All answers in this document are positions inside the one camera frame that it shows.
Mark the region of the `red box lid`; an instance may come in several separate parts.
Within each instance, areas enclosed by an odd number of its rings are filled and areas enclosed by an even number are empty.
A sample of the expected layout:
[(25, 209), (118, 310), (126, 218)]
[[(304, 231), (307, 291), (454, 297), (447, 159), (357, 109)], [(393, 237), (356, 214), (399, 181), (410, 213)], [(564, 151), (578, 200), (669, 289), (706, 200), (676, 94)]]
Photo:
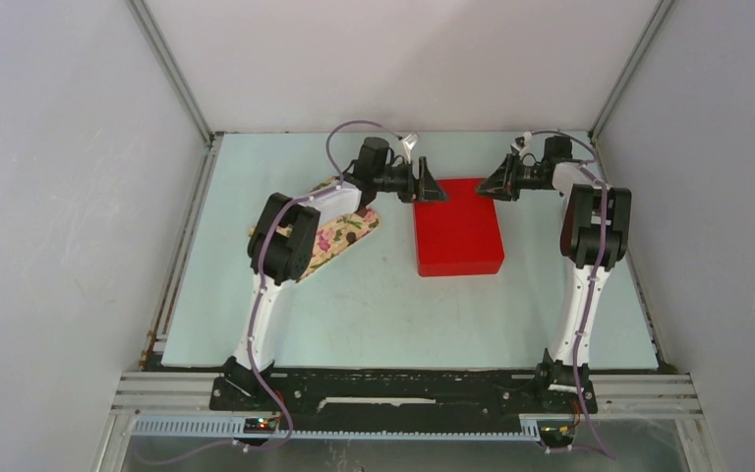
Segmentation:
[(439, 182), (448, 200), (413, 205), (417, 271), (422, 277), (499, 272), (505, 251), (492, 199), (476, 193), (482, 178)]

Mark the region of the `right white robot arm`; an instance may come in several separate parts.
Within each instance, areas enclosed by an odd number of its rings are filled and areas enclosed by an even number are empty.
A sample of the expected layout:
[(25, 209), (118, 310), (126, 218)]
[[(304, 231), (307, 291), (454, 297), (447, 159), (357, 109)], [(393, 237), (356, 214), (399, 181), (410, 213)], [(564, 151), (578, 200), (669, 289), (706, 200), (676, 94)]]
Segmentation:
[(524, 191), (548, 190), (563, 199), (559, 251), (566, 269), (565, 297), (557, 334), (532, 385), (536, 404), (556, 411), (588, 382), (592, 327), (610, 273), (627, 251), (632, 193), (591, 170), (597, 154), (583, 141), (555, 130), (539, 134), (545, 139), (542, 156), (531, 150), (535, 133), (524, 133), (476, 193), (515, 202)]

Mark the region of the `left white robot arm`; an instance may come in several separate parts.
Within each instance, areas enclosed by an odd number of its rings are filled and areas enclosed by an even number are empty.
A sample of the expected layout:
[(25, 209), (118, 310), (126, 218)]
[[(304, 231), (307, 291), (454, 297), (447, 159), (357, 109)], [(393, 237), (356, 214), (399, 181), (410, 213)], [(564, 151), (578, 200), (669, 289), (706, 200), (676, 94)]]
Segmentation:
[(246, 408), (260, 409), (270, 400), (271, 383), (264, 373), (274, 363), (277, 300), (309, 269), (319, 229), (366, 208), (379, 193), (394, 194), (405, 204), (446, 201), (426, 159), (413, 157), (418, 134), (398, 141), (401, 154), (388, 141), (368, 137), (349, 170), (305, 196), (268, 197), (247, 248), (254, 274), (249, 316), (241, 341), (224, 364), (233, 395)]

